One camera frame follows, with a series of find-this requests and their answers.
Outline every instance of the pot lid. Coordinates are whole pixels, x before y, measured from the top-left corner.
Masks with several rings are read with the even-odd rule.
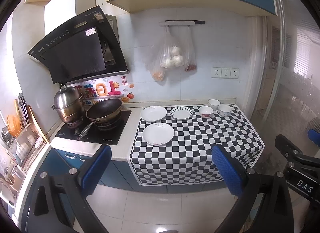
[[[66,84],[60,85],[60,91],[54,96],[54,106],[55,108],[64,108],[71,105],[73,102],[80,98],[79,91],[74,86],[66,86]]]

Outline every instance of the black and white tablecloth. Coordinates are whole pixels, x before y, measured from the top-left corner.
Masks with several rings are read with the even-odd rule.
[[[201,118],[200,106],[189,106],[194,114],[184,121],[167,116],[162,123],[170,124],[175,135],[163,146],[152,146],[142,138],[151,123],[140,120],[129,156],[129,164],[140,185],[194,184],[222,180],[212,163],[211,149],[216,144],[224,148],[246,167],[252,167],[264,149],[264,144],[251,123],[236,104],[229,104],[231,115]]]

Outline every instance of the metal screw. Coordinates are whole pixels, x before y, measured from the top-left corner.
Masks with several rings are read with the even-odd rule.
[[[43,179],[44,177],[46,177],[47,176],[47,173],[46,172],[41,172],[41,174],[40,174],[40,177]]]
[[[71,168],[71,169],[69,170],[69,173],[70,173],[70,174],[75,174],[77,171],[78,171],[78,170],[77,170],[76,168]]]
[[[253,168],[248,168],[247,169],[247,173],[248,174],[254,174],[255,173],[255,170]]]
[[[282,173],[282,172],[277,172],[277,176],[278,176],[279,178],[282,178],[282,177],[283,177],[283,173]]]

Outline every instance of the frying pan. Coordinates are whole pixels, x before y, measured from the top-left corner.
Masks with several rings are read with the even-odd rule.
[[[85,129],[79,135],[79,139],[84,137],[90,127],[94,123],[105,123],[115,118],[120,113],[122,107],[122,101],[118,98],[110,98],[99,101],[90,107],[86,112],[86,117],[91,121]]]

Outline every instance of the wall socket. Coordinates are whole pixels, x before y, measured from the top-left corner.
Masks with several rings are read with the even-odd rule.
[[[231,69],[230,78],[239,78],[239,69]]]
[[[221,78],[221,68],[211,68],[212,78]]]
[[[221,78],[230,78],[230,68],[222,68]]]

